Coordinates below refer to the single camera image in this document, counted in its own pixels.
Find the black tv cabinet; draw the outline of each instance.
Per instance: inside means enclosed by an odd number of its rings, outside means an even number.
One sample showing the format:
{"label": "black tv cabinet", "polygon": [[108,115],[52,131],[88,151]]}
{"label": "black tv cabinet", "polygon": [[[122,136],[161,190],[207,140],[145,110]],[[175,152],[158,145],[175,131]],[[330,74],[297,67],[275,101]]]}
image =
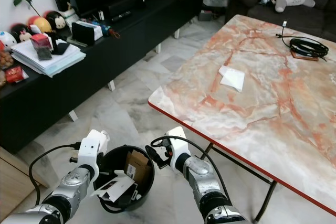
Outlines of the black tv cabinet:
{"label": "black tv cabinet", "polygon": [[29,78],[0,90],[1,147],[17,153],[197,15],[202,2],[148,0],[145,9],[111,24],[120,39],[82,48],[85,59],[53,78],[18,63]]}

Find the marble floor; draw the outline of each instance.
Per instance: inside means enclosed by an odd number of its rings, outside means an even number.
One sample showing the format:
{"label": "marble floor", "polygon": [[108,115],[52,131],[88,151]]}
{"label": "marble floor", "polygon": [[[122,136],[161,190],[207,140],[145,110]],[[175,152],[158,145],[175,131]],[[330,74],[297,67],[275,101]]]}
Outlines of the marble floor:
{"label": "marble floor", "polygon": [[[201,48],[224,24],[222,19],[212,22],[193,20],[181,28],[178,40],[170,37],[162,42],[160,54],[151,51],[145,58],[120,74],[115,80],[116,89],[102,88],[83,104],[75,108],[78,120],[69,117],[46,130],[31,142],[18,156],[30,163],[34,158],[53,147],[80,141],[91,129],[106,130],[110,136],[108,149],[129,144],[144,148],[151,140],[163,135],[178,124],[148,106],[148,97],[193,54]],[[186,136],[202,147],[207,141],[185,129]],[[74,151],[57,150],[36,163],[36,171],[54,188],[64,174],[74,168],[68,162]],[[211,151],[234,205],[248,219],[258,213],[268,185],[229,160]],[[42,188],[46,196],[49,189]],[[16,212],[32,207],[32,193]],[[155,180],[146,202],[137,210],[112,215],[105,212],[96,197],[82,201],[69,224],[75,223],[193,223],[202,224],[202,216],[193,200],[192,191],[182,175],[169,168],[156,167]],[[287,188],[278,185],[260,223],[274,224],[332,224],[330,215]]]}

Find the wire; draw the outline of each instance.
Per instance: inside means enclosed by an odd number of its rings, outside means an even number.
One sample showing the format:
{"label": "wire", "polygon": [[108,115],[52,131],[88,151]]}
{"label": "wire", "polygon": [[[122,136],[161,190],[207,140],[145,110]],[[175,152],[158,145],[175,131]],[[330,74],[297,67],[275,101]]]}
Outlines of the wire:
{"label": "wire", "polygon": [[154,146],[152,145],[154,142],[157,142],[157,141],[160,141],[160,140],[164,140],[164,139],[168,139],[168,140],[169,140],[170,138],[179,139],[179,140],[182,140],[182,141],[185,141],[185,142],[191,144],[192,146],[194,146],[195,148],[197,148],[199,151],[201,151],[201,152],[208,158],[208,160],[210,161],[210,163],[212,164],[212,166],[214,167],[214,170],[216,171],[216,173],[217,173],[217,175],[218,175],[219,181],[220,181],[220,183],[221,183],[221,185],[222,185],[222,188],[223,188],[223,190],[224,190],[224,193],[225,193],[225,195],[226,195],[228,201],[229,201],[230,204],[232,205],[231,199],[230,199],[230,197],[229,197],[229,193],[227,192],[225,183],[224,183],[224,181],[223,181],[223,178],[222,178],[222,176],[221,176],[221,174],[220,174],[220,172],[219,172],[217,166],[215,165],[215,163],[214,163],[214,161],[211,159],[211,157],[210,157],[210,156],[209,156],[209,155],[208,155],[208,154],[207,154],[201,147],[199,147],[197,144],[195,144],[194,142],[192,142],[192,141],[190,141],[190,140],[188,140],[188,139],[186,139],[186,138],[180,137],[180,136],[161,136],[161,137],[159,137],[159,138],[153,140],[153,141],[151,142],[151,146],[154,147]]}
{"label": "wire", "polygon": [[37,183],[35,182],[34,178],[33,178],[33,165],[42,157],[44,157],[45,155],[47,155],[50,152],[53,152],[54,150],[57,149],[61,149],[61,148],[65,148],[65,147],[74,147],[73,144],[67,144],[67,145],[61,145],[61,146],[57,146],[55,148],[52,148],[51,150],[48,150],[47,152],[44,152],[43,154],[41,154],[40,156],[38,156],[29,166],[29,178],[31,183],[33,183],[35,190],[36,190],[36,203],[35,206],[40,204],[40,198],[41,198],[41,192],[40,192],[40,188],[38,187]]}
{"label": "wire", "polygon": [[[285,25],[282,26],[282,33],[276,34],[278,38],[282,39],[282,42],[290,48],[293,52],[297,52],[298,54],[308,56],[308,57],[313,57],[313,58],[321,58],[325,61],[327,61],[324,57],[328,54],[329,48],[326,47],[324,44],[321,42],[307,38],[307,37],[299,37],[299,36],[284,36],[284,30]],[[291,39],[289,42],[289,45],[285,43],[284,38],[294,38]]]}

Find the marble table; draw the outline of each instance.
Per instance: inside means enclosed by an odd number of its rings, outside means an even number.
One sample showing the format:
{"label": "marble table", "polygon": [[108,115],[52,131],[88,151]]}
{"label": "marble table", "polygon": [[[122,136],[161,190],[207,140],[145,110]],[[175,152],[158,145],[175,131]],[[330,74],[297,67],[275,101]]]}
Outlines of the marble table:
{"label": "marble table", "polygon": [[[327,62],[292,57],[281,27],[236,15],[149,105],[241,163],[336,216],[336,44]],[[243,71],[243,91],[220,84],[222,65]]]}

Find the red table edge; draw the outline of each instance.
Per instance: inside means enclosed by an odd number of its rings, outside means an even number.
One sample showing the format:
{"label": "red table edge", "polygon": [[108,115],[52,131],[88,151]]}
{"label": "red table edge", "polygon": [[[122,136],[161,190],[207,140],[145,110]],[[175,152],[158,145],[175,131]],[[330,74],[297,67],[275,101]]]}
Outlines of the red table edge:
{"label": "red table edge", "polygon": [[236,157],[237,159],[243,161],[244,163],[248,164],[249,166],[253,167],[254,169],[257,169],[258,171],[260,171],[261,173],[263,173],[264,175],[270,177],[271,179],[275,180],[276,182],[282,184],[283,186],[287,187],[288,189],[290,189],[291,191],[293,191],[294,193],[300,195],[301,197],[305,198],[306,200],[312,202],[313,204],[315,204],[316,206],[322,208],[323,210],[327,211],[328,213],[336,216],[336,211],[330,209],[329,207],[323,205],[322,203],[318,202],[317,200],[311,198],[310,196],[306,195],[305,193],[299,191],[298,189],[292,187],[291,185],[287,184],[286,182],[284,182],[283,180],[277,178],[276,176],[272,175],[271,173],[265,171],[264,169],[260,168],[259,166],[253,164],[252,162],[248,161],[247,159],[239,156],[237,153],[231,151],[230,149],[226,148],[225,146],[218,144],[217,142],[213,141],[211,138],[209,138],[208,136],[204,135],[203,133],[197,131],[196,129],[190,127],[190,125],[182,122],[181,120],[175,118],[174,116],[168,114],[167,112],[163,111],[162,109],[160,109],[159,107],[155,106],[154,104],[152,104],[150,101],[148,101],[149,106],[151,106],[152,108],[156,109],[157,111],[161,112],[162,114],[168,116],[169,118],[173,119],[174,121],[176,121],[177,123],[183,125],[184,127],[186,127],[187,129],[195,132],[197,135],[200,135],[201,137],[207,139],[209,142],[213,143],[215,146],[220,147],[221,149],[223,149],[224,151],[226,151],[227,153],[230,153],[231,155],[233,155],[234,157]]}

